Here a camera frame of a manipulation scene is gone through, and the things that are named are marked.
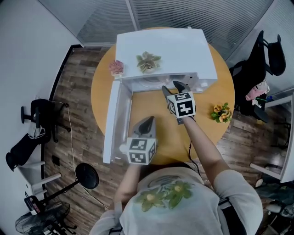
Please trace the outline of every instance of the yellow flower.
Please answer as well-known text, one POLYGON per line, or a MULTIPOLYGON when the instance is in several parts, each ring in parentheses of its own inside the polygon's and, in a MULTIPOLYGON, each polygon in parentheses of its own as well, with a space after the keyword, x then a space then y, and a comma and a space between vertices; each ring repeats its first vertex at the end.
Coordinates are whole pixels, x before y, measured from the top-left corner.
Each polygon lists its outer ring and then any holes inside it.
POLYGON ((231 115, 231 112, 230 112, 230 111, 226 111, 225 113, 223 113, 223 114, 220 116, 220 122, 222 123, 222 122, 226 121, 226 119, 227 119, 228 117, 230 117, 230 115, 231 115))
POLYGON ((216 106, 214 106, 214 108, 213 108, 213 110, 214 110, 215 112, 219 112, 221 109, 222 109, 222 106, 221 106, 221 105, 216 105, 216 106))

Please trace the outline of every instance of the small potted plant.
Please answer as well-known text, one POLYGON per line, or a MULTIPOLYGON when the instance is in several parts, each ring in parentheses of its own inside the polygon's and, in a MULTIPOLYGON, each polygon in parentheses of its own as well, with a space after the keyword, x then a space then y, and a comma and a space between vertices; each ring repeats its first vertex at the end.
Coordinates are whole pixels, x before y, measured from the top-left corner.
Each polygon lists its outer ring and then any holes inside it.
POLYGON ((122 75, 124 73, 124 63, 122 61, 114 60, 109 64, 109 70, 112 76, 122 75))
POLYGON ((158 61, 161 56, 155 56, 145 51, 142 56, 137 56, 137 67, 140 68, 142 73, 152 73, 154 69, 159 67, 158 61))
POLYGON ((226 123, 231 121, 232 112, 228 107, 228 103, 224 103, 224 105, 215 105, 213 108, 213 112, 211 113, 212 119, 217 123, 226 123))

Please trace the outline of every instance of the floral print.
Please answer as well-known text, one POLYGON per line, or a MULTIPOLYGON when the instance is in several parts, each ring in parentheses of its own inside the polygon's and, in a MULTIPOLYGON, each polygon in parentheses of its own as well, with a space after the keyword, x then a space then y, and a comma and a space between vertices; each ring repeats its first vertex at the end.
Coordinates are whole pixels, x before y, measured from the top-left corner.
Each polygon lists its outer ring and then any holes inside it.
POLYGON ((140 196, 135 199, 135 202, 142 203, 142 211, 148 211, 151 207, 165 207, 162 202, 164 192, 157 192, 157 189, 142 192, 140 196))
POLYGON ((180 180, 168 185, 167 188, 170 189, 170 192, 165 199, 169 200, 169 209, 175 208, 183 197, 188 199, 192 196, 192 192, 189 190, 191 184, 184 183, 180 180))
POLYGON ((158 188, 142 192, 136 199, 136 203, 142 203, 142 211, 146 212, 154 207, 175 208, 182 198, 188 199, 192 196, 189 190, 193 184, 181 180, 158 188))

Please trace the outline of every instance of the round wooden table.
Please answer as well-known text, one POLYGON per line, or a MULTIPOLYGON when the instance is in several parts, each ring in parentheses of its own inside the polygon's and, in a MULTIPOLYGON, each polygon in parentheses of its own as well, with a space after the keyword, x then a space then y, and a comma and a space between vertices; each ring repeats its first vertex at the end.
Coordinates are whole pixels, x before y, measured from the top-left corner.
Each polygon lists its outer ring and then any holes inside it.
MULTIPOLYGON (((229 122, 217 123, 211 119, 215 104, 229 103, 233 110, 235 92, 230 71, 220 54, 209 45, 217 72, 217 82, 201 94, 194 94, 196 102, 195 120, 214 144, 223 136, 229 122)), ((112 46, 99 62, 95 71, 92 88, 92 109, 100 130, 105 134, 109 97, 114 77, 108 70, 108 65, 115 59, 115 45, 112 46)), ((131 133, 134 125, 148 116, 156 118, 156 135, 158 148, 152 159, 152 164, 167 164, 172 162, 187 162, 190 145, 189 136, 184 125, 178 125, 176 118, 167 109, 167 103, 161 90, 135 92, 130 114, 131 133)), ((197 157, 191 149, 192 159, 197 157)))

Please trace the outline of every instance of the gray t-shirt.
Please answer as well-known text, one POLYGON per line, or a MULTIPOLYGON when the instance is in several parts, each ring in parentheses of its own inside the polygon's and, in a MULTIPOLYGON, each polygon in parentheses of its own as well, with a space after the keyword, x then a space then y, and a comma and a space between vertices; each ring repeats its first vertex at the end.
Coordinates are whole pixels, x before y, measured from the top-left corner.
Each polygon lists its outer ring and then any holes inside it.
MULTIPOLYGON (((262 204, 255 190, 233 170, 218 174, 214 191, 188 168, 164 168, 138 185, 119 220, 125 235, 228 235, 226 219, 218 204, 229 198, 247 235, 261 223, 262 204)), ((90 235, 108 235, 115 227, 114 210, 105 212, 90 235)))

